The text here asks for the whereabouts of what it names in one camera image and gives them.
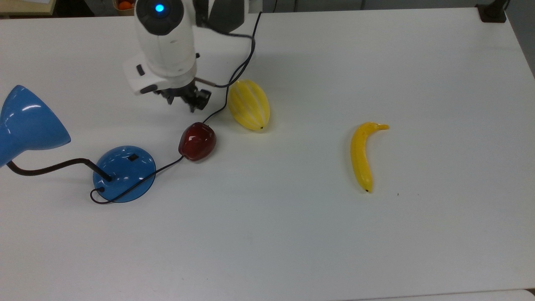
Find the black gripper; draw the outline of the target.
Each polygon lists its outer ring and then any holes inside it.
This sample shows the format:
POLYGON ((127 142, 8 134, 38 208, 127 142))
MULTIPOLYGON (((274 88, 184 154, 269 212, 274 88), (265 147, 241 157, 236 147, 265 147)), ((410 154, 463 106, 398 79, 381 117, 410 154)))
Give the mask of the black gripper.
POLYGON ((206 107, 211 97, 211 92, 205 89, 198 89, 195 81, 181 88, 160 88, 155 85, 153 93, 161 95, 166 99, 168 105, 172 105, 175 98, 181 98, 185 104, 189 105, 190 112, 206 107))

